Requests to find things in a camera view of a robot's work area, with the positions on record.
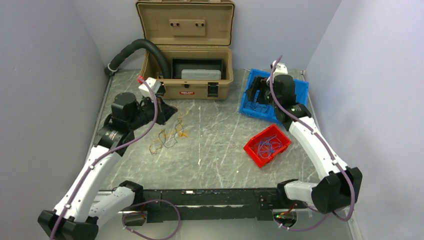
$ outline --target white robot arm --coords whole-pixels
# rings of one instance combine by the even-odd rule
[[[327,214],[351,206],[347,218],[358,200],[362,173],[350,168],[330,147],[318,130],[311,113],[305,105],[296,102],[295,82],[287,75],[287,68],[273,62],[271,75],[266,83],[256,84],[264,91],[264,99],[272,105],[276,118],[301,144],[312,161],[320,182],[302,182],[291,179],[277,186],[277,195],[283,202],[302,201],[313,204],[316,209]]]
[[[112,113],[97,132],[94,146],[78,177],[53,210],[44,210],[39,215],[38,223],[50,239],[95,239],[99,228],[116,213],[132,204],[143,202],[143,187],[124,181],[113,193],[94,204],[102,183],[130,142],[136,141],[134,130],[151,121],[163,125],[177,112],[175,107],[167,105],[156,96],[159,95],[156,93],[161,86],[160,82],[154,78],[142,82],[139,89],[144,98],[141,102],[137,102],[136,96],[129,92],[115,97]]]

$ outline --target cable tie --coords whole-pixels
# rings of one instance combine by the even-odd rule
[[[109,71],[111,71],[112,73],[116,73],[118,71],[118,69],[112,70],[110,64],[111,64],[110,62],[107,64],[107,69],[109,69]]]

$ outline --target metal table surface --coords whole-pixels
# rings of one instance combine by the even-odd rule
[[[111,104],[117,94],[131,92],[137,100],[141,100],[136,81],[139,72],[121,70],[113,77],[101,111],[99,128],[111,113]],[[299,71],[290,71],[289,74],[301,79]],[[227,100],[164,100],[177,107],[178,112],[166,125],[155,124],[144,138],[128,147],[102,189],[110,190],[125,180],[136,182],[145,189],[276,187],[278,183],[293,178],[318,182],[318,175],[306,152],[282,126],[280,129],[292,144],[269,164],[259,168],[243,150],[250,138],[271,125],[268,121],[239,113],[248,75],[247,69],[234,70],[234,82]],[[178,119],[181,119],[187,136],[168,137],[165,145],[174,145],[151,154],[149,147],[152,144],[151,149],[158,146],[160,132],[164,130],[172,135]],[[135,136],[146,128],[143,126],[136,130]]]

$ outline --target case latch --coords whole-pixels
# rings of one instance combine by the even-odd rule
[[[218,97],[219,85],[217,82],[208,82],[207,83],[207,96],[208,97]]]

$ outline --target tangled wire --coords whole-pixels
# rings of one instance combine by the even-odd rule
[[[267,159],[282,146],[283,143],[277,138],[277,135],[272,135],[262,138],[260,142],[254,145],[254,148],[257,148],[256,155]]]
[[[150,154],[157,154],[162,148],[172,148],[178,143],[177,137],[187,137],[187,134],[184,132],[183,119],[180,117],[177,118],[177,123],[174,125],[174,129],[170,133],[167,134],[165,129],[162,129],[159,132],[157,138],[154,139],[148,147]]]

